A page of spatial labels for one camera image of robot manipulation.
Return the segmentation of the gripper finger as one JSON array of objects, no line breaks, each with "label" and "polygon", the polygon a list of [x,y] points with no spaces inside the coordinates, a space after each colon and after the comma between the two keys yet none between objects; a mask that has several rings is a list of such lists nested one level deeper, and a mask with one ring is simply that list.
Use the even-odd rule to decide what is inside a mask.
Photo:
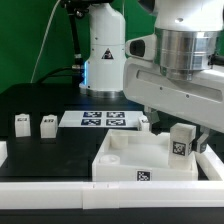
[{"label": "gripper finger", "polygon": [[210,128],[207,128],[207,127],[204,127],[204,126],[200,127],[201,135],[197,140],[197,148],[196,148],[196,151],[198,153],[202,153],[206,150],[207,142],[208,142],[208,139],[210,137],[210,131],[211,131]]},{"label": "gripper finger", "polygon": [[149,131],[152,131],[153,125],[160,121],[158,111],[151,107],[145,106],[144,114],[147,117],[149,122]]}]

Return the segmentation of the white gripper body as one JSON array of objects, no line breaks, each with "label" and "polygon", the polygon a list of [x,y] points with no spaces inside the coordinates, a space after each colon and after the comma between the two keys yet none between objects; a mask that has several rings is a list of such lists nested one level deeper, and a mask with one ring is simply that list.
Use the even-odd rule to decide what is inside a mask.
[{"label": "white gripper body", "polygon": [[224,133],[224,67],[196,72],[192,81],[168,79],[152,62],[129,58],[124,66],[127,99]]}]

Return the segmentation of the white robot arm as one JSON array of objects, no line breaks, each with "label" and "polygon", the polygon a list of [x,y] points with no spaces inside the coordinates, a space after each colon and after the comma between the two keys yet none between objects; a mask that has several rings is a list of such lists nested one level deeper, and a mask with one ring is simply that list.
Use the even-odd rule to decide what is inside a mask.
[{"label": "white robot arm", "polygon": [[80,87],[94,96],[127,99],[202,127],[197,150],[224,133],[224,58],[217,42],[224,0],[137,0],[156,17],[151,35],[125,39],[113,0],[62,0],[73,15],[90,15],[91,56],[79,66]]}]

